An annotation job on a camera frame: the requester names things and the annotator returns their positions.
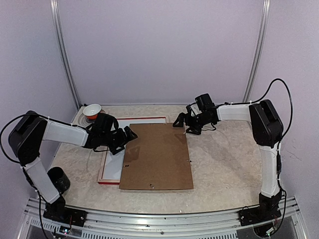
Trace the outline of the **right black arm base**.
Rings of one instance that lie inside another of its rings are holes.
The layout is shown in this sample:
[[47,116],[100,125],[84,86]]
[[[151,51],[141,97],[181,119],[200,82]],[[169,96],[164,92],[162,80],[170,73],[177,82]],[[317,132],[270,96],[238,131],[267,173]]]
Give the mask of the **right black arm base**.
[[281,217],[282,214],[279,209],[281,198],[281,191],[270,198],[260,193],[259,205],[257,207],[244,207],[238,212],[240,225],[248,226]]

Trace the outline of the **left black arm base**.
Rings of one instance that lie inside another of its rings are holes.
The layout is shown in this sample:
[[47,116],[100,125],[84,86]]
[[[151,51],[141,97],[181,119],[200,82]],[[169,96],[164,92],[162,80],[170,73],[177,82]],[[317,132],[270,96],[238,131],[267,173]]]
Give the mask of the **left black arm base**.
[[70,226],[84,227],[87,212],[66,206],[65,199],[60,196],[53,203],[45,203],[43,216],[55,222],[68,224]]

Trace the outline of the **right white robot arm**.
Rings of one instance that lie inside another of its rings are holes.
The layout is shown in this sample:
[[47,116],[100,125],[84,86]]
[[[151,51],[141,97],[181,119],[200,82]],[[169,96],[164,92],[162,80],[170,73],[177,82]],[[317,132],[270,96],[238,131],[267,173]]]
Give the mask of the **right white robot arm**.
[[220,121],[246,121],[251,125],[253,138],[259,146],[262,157],[261,195],[272,198],[280,191],[278,184],[277,156],[280,154],[283,136],[283,123],[270,100],[248,104],[197,103],[199,112],[193,113],[191,105],[187,113],[180,113],[173,123],[174,127],[188,126],[186,132],[200,135],[202,128],[216,125]]

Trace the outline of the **brown cardboard backing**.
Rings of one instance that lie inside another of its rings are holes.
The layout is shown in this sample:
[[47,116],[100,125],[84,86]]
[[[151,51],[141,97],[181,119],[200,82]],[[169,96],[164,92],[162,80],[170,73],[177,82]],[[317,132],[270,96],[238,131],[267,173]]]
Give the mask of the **brown cardboard backing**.
[[131,124],[137,139],[126,145],[121,190],[192,190],[191,160],[184,127]]

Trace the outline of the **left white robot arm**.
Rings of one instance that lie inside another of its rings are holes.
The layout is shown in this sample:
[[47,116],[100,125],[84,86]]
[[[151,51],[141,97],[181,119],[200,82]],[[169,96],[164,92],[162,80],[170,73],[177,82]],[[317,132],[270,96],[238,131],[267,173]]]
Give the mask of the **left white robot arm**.
[[69,218],[70,211],[56,202],[61,193],[49,179],[42,163],[43,145],[57,142],[92,150],[102,146],[116,155],[128,142],[138,138],[129,126],[120,127],[114,116],[105,113],[99,113],[89,126],[62,122],[35,111],[27,111],[15,120],[17,124],[8,136],[8,143],[33,187],[52,204],[50,213],[61,222]]

